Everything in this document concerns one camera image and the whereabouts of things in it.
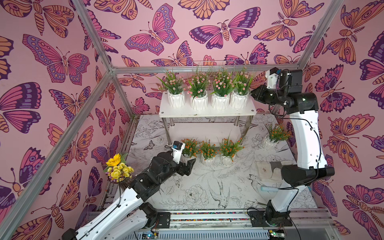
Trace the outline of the pink flower pot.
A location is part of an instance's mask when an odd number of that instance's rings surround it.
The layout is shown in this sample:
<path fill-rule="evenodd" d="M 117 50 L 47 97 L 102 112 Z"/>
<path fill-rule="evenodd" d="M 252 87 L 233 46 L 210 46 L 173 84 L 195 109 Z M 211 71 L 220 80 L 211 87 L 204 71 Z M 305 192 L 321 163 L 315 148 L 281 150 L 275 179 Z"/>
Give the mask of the pink flower pot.
<path fill-rule="evenodd" d="M 231 93 L 234 90 L 233 73 L 222 69 L 212 74 L 212 80 L 212 107 L 215 110 L 223 111 L 229 106 Z"/>
<path fill-rule="evenodd" d="M 247 105 L 250 86 L 253 81 L 253 75 L 244 67 L 237 72 L 234 78 L 234 90 L 231 93 L 230 105 L 235 109 L 244 109 Z"/>
<path fill-rule="evenodd" d="M 166 71 L 163 78 L 158 78 L 168 92 L 169 104 L 172 108 L 181 108 L 186 103 L 185 83 L 182 76 Z"/>
<path fill-rule="evenodd" d="M 193 75 L 186 79 L 188 87 L 187 93 L 190 96 L 191 107 L 195 111 L 202 111 L 208 106 L 207 88 L 210 83 L 210 76 L 199 69 Z"/>

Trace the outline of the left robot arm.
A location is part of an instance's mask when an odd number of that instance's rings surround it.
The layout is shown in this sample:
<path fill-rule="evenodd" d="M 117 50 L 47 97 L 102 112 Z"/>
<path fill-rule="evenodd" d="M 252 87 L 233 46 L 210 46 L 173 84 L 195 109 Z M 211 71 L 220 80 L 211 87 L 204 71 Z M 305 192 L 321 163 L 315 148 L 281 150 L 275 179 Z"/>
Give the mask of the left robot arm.
<path fill-rule="evenodd" d="M 119 199 L 78 230 L 69 229 L 63 240 L 120 240 L 157 221 L 157 210 L 147 200 L 174 174 L 189 176 L 196 159 L 175 162 L 170 151 L 153 157 L 147 169 L 137 175 Z"/>

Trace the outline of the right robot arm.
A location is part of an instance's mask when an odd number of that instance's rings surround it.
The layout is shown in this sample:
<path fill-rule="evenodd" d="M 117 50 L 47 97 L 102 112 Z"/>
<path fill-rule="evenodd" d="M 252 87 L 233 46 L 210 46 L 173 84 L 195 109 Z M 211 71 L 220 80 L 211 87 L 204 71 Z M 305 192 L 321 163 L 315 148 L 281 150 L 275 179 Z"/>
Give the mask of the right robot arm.
<path fill-rule="evenodd" d="M 335 174 L 323 154 L 317 96 L 303 92 L 302 73 L 301 70 L 272 68 L 266 71 L 267 84 L 251 91 L 256 101 L 284 109 L 280 118 L 292 122 L 297 144 L 297 163 L 282 166 L 281 187 L 265 209 L 264 219 L 271 227 L 290 219 L 293 201 L 307 186 Z"/>

